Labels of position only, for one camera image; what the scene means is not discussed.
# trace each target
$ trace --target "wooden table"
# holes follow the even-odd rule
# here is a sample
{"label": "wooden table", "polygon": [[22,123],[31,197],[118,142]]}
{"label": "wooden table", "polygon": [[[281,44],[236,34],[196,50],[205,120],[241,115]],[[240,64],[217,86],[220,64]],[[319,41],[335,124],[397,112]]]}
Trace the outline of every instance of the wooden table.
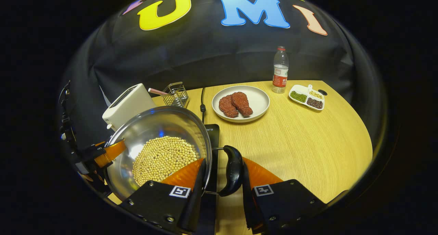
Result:
{"label": "wooden table", "polygon": [[[324,110],[316,111],[293,102],[288,92],[295,84],[313,85],[324,90]],[[248,123],[233,123],[216,115],[211,100],[222,89],[248,85],[265,91],[271,99],[267,112]],[[348,190],[365,172],[372,158],[371,139],[354,109],[322,81],[288,80],[286,92],[271,91],[272,81],[248,82],[215,87],[204,91],[205,124],[220,127],[219,146],[237,148],[242,156],[253,160],[283,180],[297,179],[320,200],[327,203]],[[187,109],[199,118],[202,89],[189,90]],[[153,98],[163,106],[161,97]],[[219,154],[218,190],[226,184],[227,155]],[[219,197],[216,215],[217,235],[252,234],[247,230],[242,202],[242,188],[227,197]],[[110,199],[117,204],[114,195]]]}

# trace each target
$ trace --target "metal basket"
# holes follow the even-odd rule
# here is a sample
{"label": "metal basket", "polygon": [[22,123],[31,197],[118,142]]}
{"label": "metal basket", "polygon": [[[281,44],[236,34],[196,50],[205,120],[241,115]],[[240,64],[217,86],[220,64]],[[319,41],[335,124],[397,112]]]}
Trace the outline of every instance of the metal basket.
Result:
{"label": "metal basket", "polygon": [[164,99],[164,104],[167,106],[187,107],[189,96],[183,82],[171,83],[163,92],[168,93],[168,95],[161,95]]}

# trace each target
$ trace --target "striped straw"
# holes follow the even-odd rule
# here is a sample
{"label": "striped straw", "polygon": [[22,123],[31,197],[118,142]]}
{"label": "striped straw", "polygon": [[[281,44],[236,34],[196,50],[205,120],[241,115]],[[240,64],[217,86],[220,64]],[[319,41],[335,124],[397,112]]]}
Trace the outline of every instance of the striped straw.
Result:
{"label": "striped straw", "polygon": [[162,92],[162,91],[159,91],[159,90],[155,90],[155,89],[152,89],[152,88],[149,88],[147,91],[150,92],[150,93],[158,94],[158,95],[169,95],[169,93]]}

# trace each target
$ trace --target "yellow letter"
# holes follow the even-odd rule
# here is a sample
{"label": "yellow letter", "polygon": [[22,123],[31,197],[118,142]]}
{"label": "yellow letter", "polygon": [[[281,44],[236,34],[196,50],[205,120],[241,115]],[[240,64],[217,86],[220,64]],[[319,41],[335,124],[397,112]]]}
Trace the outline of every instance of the yellow letter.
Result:
{"label": "yellow letter", "polygon": [[150,6],[141,9],[137,15],[140,16],[140,28],[145,31],[154,30],[170,24],[189,12],[191,8],[190,0],[175,0],[176,9],[170,14],[158,17],[157,9],[163,1],[158,1]]}
{"label": "yellow letter", "polygon": [[318,20],[316,20],[315,16],[313,16],[313,12],[309,9],[302,8],[300,6],[293,5],[294,8],[300,10],[302,15],[306,18],[307,22],[309,23],[307,25],[307,28],[311,30],[312,32],[316,32],[318,34],[327,36],[327,32],[322,29],[321,25],[319,24]]}

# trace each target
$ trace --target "red label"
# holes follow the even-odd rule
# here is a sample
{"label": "red label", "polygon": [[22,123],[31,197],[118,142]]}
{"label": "red label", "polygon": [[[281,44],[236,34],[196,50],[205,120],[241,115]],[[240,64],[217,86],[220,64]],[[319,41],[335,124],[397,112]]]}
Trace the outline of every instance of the red label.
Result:
{"label": "red label", "polygon": [[287,77],[277,76],[274,74],[272,84],[276,87],[286,87]]}

